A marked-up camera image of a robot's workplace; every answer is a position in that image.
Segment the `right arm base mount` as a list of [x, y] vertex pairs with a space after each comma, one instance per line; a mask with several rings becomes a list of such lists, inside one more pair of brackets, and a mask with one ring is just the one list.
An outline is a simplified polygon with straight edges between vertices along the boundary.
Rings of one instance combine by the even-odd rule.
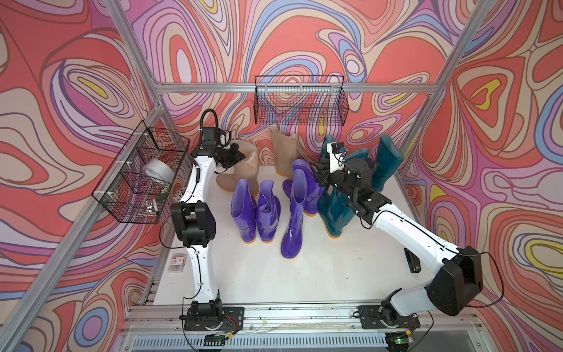
[[352, 313], [363, 329], [416, 330], [421, 324], [416, 314], [401, 316], [391, 306], [361, 305]]

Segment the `beige rain boot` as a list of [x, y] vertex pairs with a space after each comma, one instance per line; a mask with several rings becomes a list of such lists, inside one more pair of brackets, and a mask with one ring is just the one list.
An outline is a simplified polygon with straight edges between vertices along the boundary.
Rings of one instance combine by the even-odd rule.
[[269, 129], [276, 157], [275, 169], [280, 175], [293, 180], [293, 162], [298, 158], [298, 135], [293, 133], [287, 136], [276, 126], [270, 126]]
[[221, 189], [225, 191], [234, 192], [237, 183], [240, 179], [248, 181], [251, 195], [256, 197], [259, 194], [259, 184], [257, 176], [259, 172], [259, 156], [257, 147], [252, 143], [242, 140], [234, 140], [233, 144], [239, 146], [239, 151], [245, 155], [244, 160], [239, 161], [233, 167], [233, 173], [220, 174], [216, 177], [216, 182]]

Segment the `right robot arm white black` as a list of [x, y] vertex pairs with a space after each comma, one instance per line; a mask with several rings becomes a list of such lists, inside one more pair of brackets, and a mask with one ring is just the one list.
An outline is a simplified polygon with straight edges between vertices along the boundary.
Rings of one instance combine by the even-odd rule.
[[482, 292], [481, 254], [471, 246], [462, 249], [438, 237], [405, 215], [372, 187], [372, 168], [367, 161], [325, 160], [311, 167], [320, 186], [333, 187], [348, 200], [355, 216], [388, 233], [434, 275], [427, 283], [389, 294], [378, 313], [383, 324], [394, 327], [405, 317], [435, 309], [456, 316]]

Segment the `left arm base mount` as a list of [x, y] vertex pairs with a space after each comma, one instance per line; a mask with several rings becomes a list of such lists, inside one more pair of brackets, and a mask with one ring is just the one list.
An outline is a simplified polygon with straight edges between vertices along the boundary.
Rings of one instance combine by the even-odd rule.
[[243, 328], [244, 315], [245, 308], [242, 306], [192, 302], [183, 315], [183, 330], [236, 332]]

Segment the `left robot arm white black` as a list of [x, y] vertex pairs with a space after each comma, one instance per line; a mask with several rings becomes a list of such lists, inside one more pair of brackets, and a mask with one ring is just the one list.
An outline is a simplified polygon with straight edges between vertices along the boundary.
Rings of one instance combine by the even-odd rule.
[[191, 175], [186, 193], [172, 206], [172, 223], [177, 239], [191, 262], [194, 292], [184, 299], [199, 304], [215, 302], [219, 297], [211, 260], [216, 220], [207, 203], [212, 176], [243, 161], [245, 155], [232, 143], [232, 132], [221, 129], [213, 109], [203, 111], [199, 121], [199, 139], [189, 156]]

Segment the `purple rain boot front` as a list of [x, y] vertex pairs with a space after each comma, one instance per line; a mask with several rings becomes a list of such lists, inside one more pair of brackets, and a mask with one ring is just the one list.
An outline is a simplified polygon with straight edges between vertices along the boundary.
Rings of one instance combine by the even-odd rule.
[[290, 219], [281, 242], [281, 254], [284, 258], [295, 258], [302, 248], [306, 195], [307, 180], [305, 172], [297, 169], [294, 171], [293, 185], [290, 191]]

